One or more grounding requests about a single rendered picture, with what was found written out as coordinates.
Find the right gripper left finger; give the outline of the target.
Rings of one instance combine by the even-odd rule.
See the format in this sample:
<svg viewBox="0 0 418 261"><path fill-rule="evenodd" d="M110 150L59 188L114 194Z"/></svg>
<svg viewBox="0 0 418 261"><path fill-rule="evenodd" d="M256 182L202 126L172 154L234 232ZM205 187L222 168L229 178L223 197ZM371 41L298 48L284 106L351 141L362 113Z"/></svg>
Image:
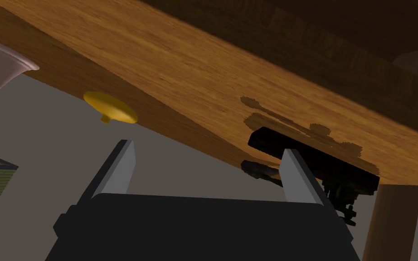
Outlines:
<svg viewBox="0 0 418 261"><path fill-rule="evenodd" d="M79 200L87 201L100 193L126 194L135 165L134 142L119 141Z"/></svg>

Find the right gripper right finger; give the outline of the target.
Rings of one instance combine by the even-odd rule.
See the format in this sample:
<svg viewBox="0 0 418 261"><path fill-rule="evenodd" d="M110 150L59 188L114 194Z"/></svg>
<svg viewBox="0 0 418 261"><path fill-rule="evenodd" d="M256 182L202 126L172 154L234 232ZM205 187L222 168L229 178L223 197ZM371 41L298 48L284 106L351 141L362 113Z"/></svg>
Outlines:
<svg viewBox="0 0 418 261"><path fill-rule="evenodd" d="M297 150L284 150L279 174L288 202L314 203L327 209L334 208Z"/></svg>

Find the black oblong device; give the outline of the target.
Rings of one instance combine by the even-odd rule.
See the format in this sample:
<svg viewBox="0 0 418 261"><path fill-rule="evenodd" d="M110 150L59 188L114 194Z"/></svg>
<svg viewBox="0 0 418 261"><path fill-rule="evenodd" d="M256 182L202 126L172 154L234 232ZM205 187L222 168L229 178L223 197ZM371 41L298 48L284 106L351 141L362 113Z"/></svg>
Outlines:
<svg viewBox="0 0 418 261"><path fill-rule="evenodd" d="M297 150L314 177L322 181L327 198L343 213L347 225L356 225L352 218L356 217L353 205L358 196L373 195L378 189L379 176L265 126L251 134L248 145L278 159L285 149Z"/></svg>

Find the yellow round knob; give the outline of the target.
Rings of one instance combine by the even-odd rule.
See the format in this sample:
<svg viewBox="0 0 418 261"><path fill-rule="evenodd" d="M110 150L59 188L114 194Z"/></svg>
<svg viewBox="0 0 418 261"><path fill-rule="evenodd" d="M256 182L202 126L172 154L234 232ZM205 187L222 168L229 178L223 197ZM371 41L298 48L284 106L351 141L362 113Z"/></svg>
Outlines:
<svg viewBox="0 0 418 261"><path fill-rule="evenodd" d="M111 120L135 124L138 116L127 104L101 92L85 92L83 99L101 114L101 122L109 124Z"/></svg>

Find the brown wooden table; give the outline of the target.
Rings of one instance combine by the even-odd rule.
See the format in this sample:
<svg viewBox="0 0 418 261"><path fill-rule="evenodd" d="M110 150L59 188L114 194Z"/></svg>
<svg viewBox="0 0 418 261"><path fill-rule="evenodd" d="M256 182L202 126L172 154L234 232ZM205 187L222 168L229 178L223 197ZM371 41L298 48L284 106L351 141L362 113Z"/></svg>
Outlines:
<svg viewBox="0 0 418 261"><path fill-rule="evenodd" d="M101 91L153 131L239 167L241 97L363 148L327 152L418 185L418 76L265 0L0 0L0 43L72 96Z"/></svg>

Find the pink funnel-shaped lamp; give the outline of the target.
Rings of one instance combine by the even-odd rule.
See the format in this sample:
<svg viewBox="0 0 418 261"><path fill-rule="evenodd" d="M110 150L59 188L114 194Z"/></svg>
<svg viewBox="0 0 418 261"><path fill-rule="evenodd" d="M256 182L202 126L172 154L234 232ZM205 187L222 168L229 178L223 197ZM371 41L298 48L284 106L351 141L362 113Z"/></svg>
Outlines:
<svg viewBox="0 0 418 261"><path fill-rule="evenodd" d="M0 89L26 71L39 70L39 66L22 54L0 44Z"/></svg>

